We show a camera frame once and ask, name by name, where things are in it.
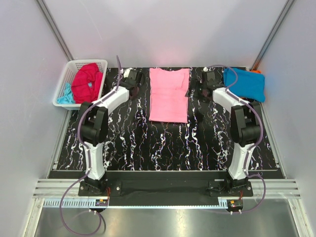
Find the pink t-shirt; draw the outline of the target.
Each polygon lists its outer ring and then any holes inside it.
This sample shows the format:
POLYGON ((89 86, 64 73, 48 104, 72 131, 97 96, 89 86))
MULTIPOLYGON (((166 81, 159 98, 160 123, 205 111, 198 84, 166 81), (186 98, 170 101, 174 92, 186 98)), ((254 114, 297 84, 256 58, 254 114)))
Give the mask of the pink t-shirt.
POLYGON ((150 68, 150 121, 187 123, 190 69, 150 68))

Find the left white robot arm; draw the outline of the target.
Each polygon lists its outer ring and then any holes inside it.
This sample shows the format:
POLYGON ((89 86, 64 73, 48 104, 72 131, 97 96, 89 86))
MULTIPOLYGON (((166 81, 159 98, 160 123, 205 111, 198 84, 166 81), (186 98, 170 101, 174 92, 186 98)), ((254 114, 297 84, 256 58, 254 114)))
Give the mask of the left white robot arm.
POLYGON ((107 190, 102 149, 108 135, 109 115, 121 104, 136 98, 142 79, 141 71, 119 70, 117 85, 109 93, 80 106, 77 137, 83 145, 86 159, 82 188, 89 188, 97 196, 107 190))

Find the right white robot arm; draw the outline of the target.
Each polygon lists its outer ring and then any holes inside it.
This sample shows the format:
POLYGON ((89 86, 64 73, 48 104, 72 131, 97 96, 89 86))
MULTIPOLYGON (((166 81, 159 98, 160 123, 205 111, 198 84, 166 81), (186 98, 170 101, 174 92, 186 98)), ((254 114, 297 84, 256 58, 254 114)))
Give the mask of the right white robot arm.
POLYGON ((233 87, 242 80, 238 69, 227 67, 223 71, 223 83, 210 70, 203 71, 202 79, 192 79, 189 90, 194 90, 198 98, 213 101, 230 113, 230 135, 234 142, 232 162, 222 184, 222 190, 235 196, 247 189, 248 167, 255 148, 264 135, 260 103, 249 102, 233 87))

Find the red t-shirt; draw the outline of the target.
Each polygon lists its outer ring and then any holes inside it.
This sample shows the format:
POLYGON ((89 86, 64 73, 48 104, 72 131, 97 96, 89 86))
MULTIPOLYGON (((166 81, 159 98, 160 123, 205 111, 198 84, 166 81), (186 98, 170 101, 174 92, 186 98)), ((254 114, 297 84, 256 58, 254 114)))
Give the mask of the red t-shirt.
POLYGON ((71 85, 76 104, 97 100, 102 84, 103 73, 96 63, 84 65, 75 75, 71 85))

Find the folded blue t-shirt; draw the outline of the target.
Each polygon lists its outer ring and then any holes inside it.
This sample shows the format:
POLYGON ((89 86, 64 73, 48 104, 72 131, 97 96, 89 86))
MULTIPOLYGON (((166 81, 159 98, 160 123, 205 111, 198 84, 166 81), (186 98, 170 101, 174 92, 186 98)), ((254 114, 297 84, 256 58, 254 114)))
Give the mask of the folded blue t-shirt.
POLYGON ((229 91, 238 97, 253 99, 261 103, 265 102, 264 75, 237 68, 234 71, 237 75, 229 68, 223 72, 224 85, 229 87, 229 91))

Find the folded orange t-shirt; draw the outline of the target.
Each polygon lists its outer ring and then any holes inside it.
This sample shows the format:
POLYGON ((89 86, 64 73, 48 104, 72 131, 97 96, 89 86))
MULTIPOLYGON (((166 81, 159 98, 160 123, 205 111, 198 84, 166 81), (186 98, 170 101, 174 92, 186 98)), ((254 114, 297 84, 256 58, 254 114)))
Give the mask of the folded orange t-shirt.
POLYGON ((242 76, 242 84, 245 97, 259 102, 265 101, 265 77, 261 74, 261 71, 246 71, 242 76))

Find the white plastic laundry basket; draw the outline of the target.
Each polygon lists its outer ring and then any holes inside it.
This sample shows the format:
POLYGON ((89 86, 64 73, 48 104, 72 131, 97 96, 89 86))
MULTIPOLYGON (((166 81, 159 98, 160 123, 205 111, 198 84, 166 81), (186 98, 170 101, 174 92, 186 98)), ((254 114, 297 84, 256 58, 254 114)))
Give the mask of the white plastic laundry basket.
POLYGON ((74 103, 74 104, 58 104, 57 98, 63 96, 66 83, 69 83, 70 85, 72 85, 72 82, 74 80, 76 73, 84 65, 90 64, 90 63, 96 63, 98 65, 99 71, 103 73, 102 84, 100 87, 100 92, 99 92, 97 100, 102 97, 102 90, 103 90, 104 81, 105 81, 105 77, 106 77, 108 62, 106 60, 103 60, 103 59, 73 60, 73 61, 69 61, 66 64, 66 66, 62 72, 62 75, 59 79, 58 89, 55 92, 55 96, 54 96, 54 100, 53 100, 54 106, 62 107, 62 108, 67 109, 67 110, 79 110, 80 109, 81 104, 76 104, 76 103, 74 103))

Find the light blue garment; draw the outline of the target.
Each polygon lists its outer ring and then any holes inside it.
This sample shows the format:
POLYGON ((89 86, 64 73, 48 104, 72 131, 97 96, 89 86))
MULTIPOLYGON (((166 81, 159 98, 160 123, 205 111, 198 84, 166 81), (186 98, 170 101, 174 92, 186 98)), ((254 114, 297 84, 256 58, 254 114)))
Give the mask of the light blue garment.
POLYGON ((74 96, 71 90, 71 85, 66 83, 63 96, 57 98, 58 104, 74 104, 74 96))

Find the right aluminium corner post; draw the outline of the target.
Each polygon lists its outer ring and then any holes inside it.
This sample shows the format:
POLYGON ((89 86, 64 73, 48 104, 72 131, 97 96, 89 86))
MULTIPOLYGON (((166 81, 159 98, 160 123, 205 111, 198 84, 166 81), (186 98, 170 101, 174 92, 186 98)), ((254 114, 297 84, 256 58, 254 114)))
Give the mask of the right aluminium corner post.
POLYGON ((287 18, 289 12, 291 11, 292 7, 294 6, 296 0, 287 0, 280 11, 275 23, 273 24, 267 38, 265 39, 254 63, 252 64, 251 70, 258 70, 262 60, 264 59, 270 45, 272 44, 273 40, 275 39, 278 31, 280 30, 282 24, 284 23, 285 19, 287 18))

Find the aluminium corner post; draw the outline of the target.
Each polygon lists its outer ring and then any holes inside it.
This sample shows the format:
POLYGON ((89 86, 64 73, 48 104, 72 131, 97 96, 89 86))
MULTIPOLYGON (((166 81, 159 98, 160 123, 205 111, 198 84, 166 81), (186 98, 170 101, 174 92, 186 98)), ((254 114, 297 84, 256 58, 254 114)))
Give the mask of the aluminium corner post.
POLYGON ((291 11, 292 7, 294 6, 296 0, 287 0, 280 11, 275 23, 273 24, 267 38, 265 39, 254 63, 252 64, 251 70, 258 70, 262 60, 264 59, 270 45, 272 44, 273 40, 275 39, 278 31, 280 30, 282 24, 284 23, 285 19, 287 18, 289 12, 291 11))
POLYGON ((49 28, 51 29, 58 45, 60 46, 62 52, 64 53, 66 59, 68 61, 72 61, 74 60, 74 57, 72 55, 72 53, 70 52, 46 2, 44 0, 35 0, 35 3, 37 4, 37 6, 39 7, 45 21, 47 22, 49 28))

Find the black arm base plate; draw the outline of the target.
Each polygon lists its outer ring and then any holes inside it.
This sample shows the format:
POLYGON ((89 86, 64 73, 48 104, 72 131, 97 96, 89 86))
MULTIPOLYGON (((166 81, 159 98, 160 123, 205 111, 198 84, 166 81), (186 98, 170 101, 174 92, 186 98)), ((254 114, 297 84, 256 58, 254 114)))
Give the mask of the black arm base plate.
POLYGON ((218 198, 253 197, 247 189, 231 194, 222 190, 225 171, 108 171, 103 193, 79 186, 79 196, 109 197, 110 206, 188 207, 218 205, 218 198))

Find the left aluminium corner post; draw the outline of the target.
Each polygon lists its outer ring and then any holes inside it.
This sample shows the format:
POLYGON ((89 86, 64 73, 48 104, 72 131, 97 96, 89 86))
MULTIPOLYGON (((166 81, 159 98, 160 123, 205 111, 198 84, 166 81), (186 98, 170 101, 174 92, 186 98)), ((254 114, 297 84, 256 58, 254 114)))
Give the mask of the left aluminium corner post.
POLYGON ((37 6, 39 7, 45 21, 47 22, 49 28, 51 29, 58 45, 60 46, 62 52, 64 53, 66 59, 68 61, 72 61, 74 60, 74 57, 72 55, 72 53, 70 52, 46 2, 44 0, 35 0, 35 3, 37 4, 37 6))

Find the aluminium frame rail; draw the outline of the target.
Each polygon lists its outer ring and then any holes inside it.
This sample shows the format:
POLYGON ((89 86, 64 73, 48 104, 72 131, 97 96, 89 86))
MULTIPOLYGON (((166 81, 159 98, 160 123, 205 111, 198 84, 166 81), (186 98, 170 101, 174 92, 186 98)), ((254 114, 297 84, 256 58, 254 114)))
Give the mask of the aluminium frame rail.
POLYGON ((104 192, 93 191, 72 179, 40 179, 34 198, 48 207, 91 208, 184 208, 226 209, 233 201, 253 199, 299 199, 294 180, 251 180, 243 191, 227 193, 221 180, 123 180, 111 181, 104 192))

